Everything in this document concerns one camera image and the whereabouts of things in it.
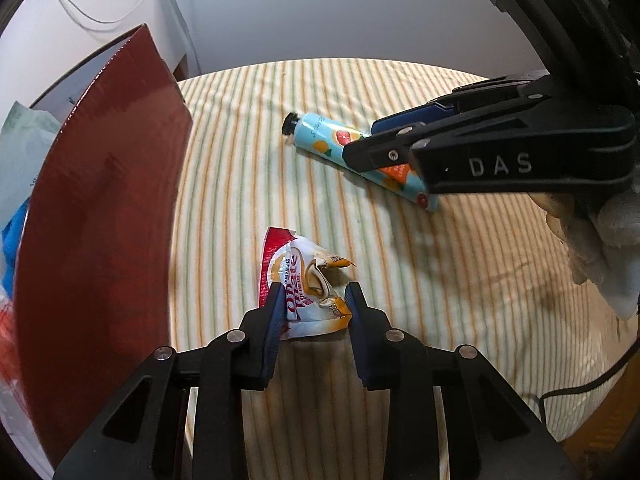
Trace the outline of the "right white gloved hand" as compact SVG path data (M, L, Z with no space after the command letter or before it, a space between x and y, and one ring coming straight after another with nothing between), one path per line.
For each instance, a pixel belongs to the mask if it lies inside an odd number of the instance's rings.
M590 282L621 320L638 312L639 173L622 188L582 195L532 193L547 226L566 246L575 284Z

